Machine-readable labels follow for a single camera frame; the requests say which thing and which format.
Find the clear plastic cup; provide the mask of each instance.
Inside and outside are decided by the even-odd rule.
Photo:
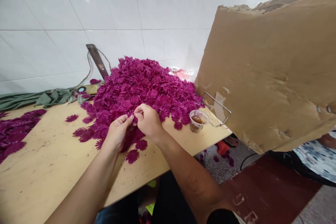
[[[210,121],[208,115],[201,110],[193,110],[189,113],[190,117],[190,129],[192,132],[198,133],[203,129],[204,125],[207,125]]]

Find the wooden table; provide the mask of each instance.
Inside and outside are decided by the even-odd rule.
[[[37,108],[12,111],[3,119],[19,117],[34,109]],[[210,110],[203,110],[211,118]],[[79,118],[65,122],[72,114],[78,114]],[[77,128],[87,126],[82,122],[85,116],[86,112],[77,102],[52,107],[24,139],[26,146],[0,164],[0,223],[43,223],[72,189],[98,152],[95,140],[80,143],[72,136]],[[177,131],[173,125],[170,118],[163,123],[163,127],[191,155],[231,134],[224,126],[213,128],[208,124],[196,134],[189,126]],[[147,141],[147,149],[140,152],[134,164],[125,162],[125,154],[119,155],[105,206],[169,170],[158,147]]]

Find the person's leg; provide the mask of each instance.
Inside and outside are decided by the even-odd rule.
[[[196,223],[196,219],[171,171],[160,178],[159,194],[156,198],[151,223]]]
[[[138,211],[139,191],[135,191],[111,206],[102,209],[95,224],[140,224]]]
[[[293,169],[303,177],[306,177],[310,180],[314,180],[326,186],[336,187],[336,184],[334,182],[326,178],[323,178],[322,176],[316,174],[315,172],[310,170],[307,166],[305,166],[294,151],[273,152],[270,150],[267,153],[274,159],[278,160],[288,168]]]

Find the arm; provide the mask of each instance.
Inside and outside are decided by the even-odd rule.
[[[333,138],[329,134],[325,134],[321,136],[321,138],[318,139],[318,142],[322,144],[323,146],[328,147],[330,149],[336,149],[336,139]]]
[[[123,115],[111,123],[101,150],[46,224],[94,223],[97,212],[104,206],[109,179],[132,121],[133,116],[127,119]]]
[[[138,118],[140,130],[160,148],[198,222],[206,222],[216,209],[232,210],[207,170],[163,129],[154,109],[141,104],[134,115]]]

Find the brown liquid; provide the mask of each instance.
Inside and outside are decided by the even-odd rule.
[[[197,115],[193,116],[191,119],[194,120],[195,122],[199,123],[199,124],[204,124],[204,123],[205,123],[205,122],[202,121],[202,119],[201,119],[199,116],[197,116]]]
[[[204,124],[205,122],[200,118],[198,117],[197,115],[193,116],[191,118],[194,122],[196,123],[199,123],[199,124]],[[190,129],[192,132],[195,132],[195,133],[198,133],[201,131],[201,129],[203,129],[203,126],[201,125],[195,125],[193,123],[190,123]]]

